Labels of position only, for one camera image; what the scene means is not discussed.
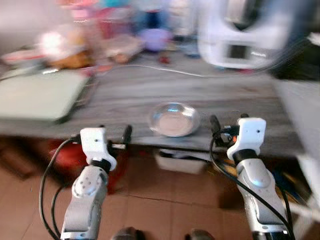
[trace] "purple object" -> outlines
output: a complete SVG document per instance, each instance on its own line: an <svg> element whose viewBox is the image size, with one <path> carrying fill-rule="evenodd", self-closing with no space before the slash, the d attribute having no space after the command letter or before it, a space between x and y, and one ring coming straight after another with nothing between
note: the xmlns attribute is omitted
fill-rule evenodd
<svg viewBox="0 0 320 240"><path fill-rule="evenodd" d="M154 52L164 50L172 38L171 32L159 28L145 29L138 35L145 41L144 48Z"/></svg>

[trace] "wooden table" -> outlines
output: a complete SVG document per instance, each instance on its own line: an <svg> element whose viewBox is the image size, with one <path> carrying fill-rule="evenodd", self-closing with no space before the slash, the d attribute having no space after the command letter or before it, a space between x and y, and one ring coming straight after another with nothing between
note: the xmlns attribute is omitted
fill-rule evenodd
<svg viewBox="0 0 320 240"><path fill-rule="evenodd" d="M295 156L304 151L276 95L275 80L271 76L218 71L201 59L186 58L181 53L171 57L172 69L214 77L143 67L117 68L98 77L99 86L90 102L76 109L69 121L53 125L2 120L0 134L64 139L82 128L105 125L108 138L119 140L126 125L131 124L132 144L208 151L211 114L217 115L222 125L231 125L241 113L248 113L267 121L263 154ZM132 64L163 68L152 55L144 55ZM165 102L180 102L196 108L201 116L198 131L179 138L154 134L149 129L149 115L156 105Z"/></svg>

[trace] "tiled floor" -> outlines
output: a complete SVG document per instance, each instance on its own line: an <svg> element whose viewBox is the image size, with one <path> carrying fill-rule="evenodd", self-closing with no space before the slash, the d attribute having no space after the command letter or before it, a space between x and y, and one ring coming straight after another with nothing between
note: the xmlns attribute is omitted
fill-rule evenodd
<svg viewBox="0 0 320 240"><path fill-rule="evenodd" d="M40 176L25 181L0 169L0 239L50 240L38 210ZM161 170L150 155L133 157L116 194L105 199L99 240L109 240L124 226L146 233L147 240L184 240L191 229L209 231L216 240L251 240L241 210L221 209L219 199L228 196L234 185L222 176L183 174ZM48 181L45 211L50 217L51 198L58 188ZM70 189L56 203L61 228L71 199Z"/></svg>

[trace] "stainless steel bowl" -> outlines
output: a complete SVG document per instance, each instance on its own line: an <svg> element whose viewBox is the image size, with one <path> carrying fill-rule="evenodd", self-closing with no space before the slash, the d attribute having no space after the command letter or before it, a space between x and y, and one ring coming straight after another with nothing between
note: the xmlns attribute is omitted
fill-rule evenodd
<svg viewBox="0 0 320 240"><path fill-rule="evenodd" d="M191 106L178 103L163 103L150 115L150 129L168 137L182 137L193 133L200 125L200 116Z"/></svg>

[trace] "wall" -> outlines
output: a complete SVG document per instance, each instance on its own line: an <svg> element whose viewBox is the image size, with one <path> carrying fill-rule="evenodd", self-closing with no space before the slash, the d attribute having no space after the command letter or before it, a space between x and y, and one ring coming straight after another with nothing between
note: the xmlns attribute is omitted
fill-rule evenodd
<svg viewBox="0 0 320 240"><path fill-rule="evenodd" d="M37 35L71 16L56 0L0 0L0 55L32 44Z"/></svg>

